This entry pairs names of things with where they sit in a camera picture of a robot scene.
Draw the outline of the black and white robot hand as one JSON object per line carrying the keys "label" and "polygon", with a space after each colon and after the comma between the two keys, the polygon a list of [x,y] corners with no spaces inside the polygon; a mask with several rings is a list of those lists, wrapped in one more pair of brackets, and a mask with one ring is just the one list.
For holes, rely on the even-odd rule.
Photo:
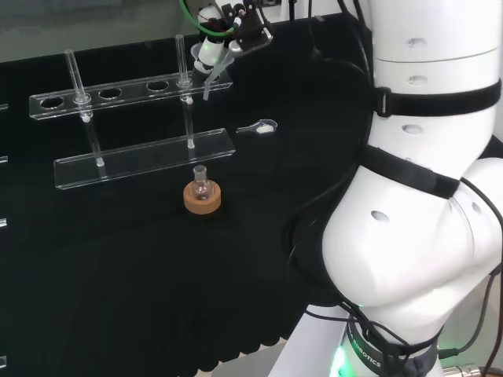
{"label": "black and white robot hand", "polygon": [[214,33],[226,33],[224,36],[204,33],[204,41],[194,61],[194,70],[203,77],[208,77],[212,73],[224,50],[224,42],[233,37],[233,32],[227,33],[227,31],[234,27],[233,20],[237,16],[238,4],[243,5],[243,2],[207,1],[207,4],[197,11],[197,20],[202,27]]}

